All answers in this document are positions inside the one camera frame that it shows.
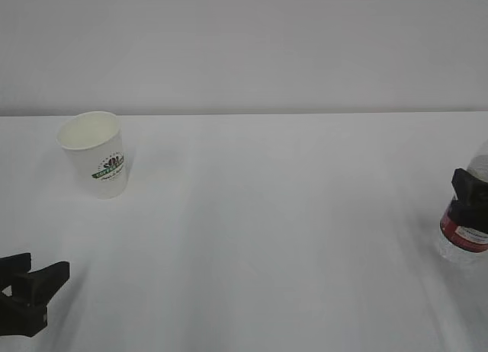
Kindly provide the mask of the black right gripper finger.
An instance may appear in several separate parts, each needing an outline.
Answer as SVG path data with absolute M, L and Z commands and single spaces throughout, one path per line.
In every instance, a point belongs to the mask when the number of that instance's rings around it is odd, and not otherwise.
M 472 229 L 487 228 L 487 182 L 458 168 L 451 179 L 455 198 L 448 211 L 457 225 Z

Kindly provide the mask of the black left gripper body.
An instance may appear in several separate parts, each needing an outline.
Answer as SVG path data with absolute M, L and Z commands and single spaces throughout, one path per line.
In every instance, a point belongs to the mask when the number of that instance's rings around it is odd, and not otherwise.
M 17 275 L 2 287 L 1 323 L 6 327 L 41 327 L 47 323 L 45 295 L 30 275 Z

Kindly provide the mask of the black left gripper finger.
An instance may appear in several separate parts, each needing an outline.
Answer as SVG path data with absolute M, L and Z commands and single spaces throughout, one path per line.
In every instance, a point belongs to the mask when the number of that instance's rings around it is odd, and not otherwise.
M 47 306 L 70 278 L 70 263 L 60 261 L 18 277 L 18 298 L 27 306 Z
M 31 253 L 21 253 L 0 259 L 1 282 L 11 282 L 16 274 L 26 274 L 31 270 Z

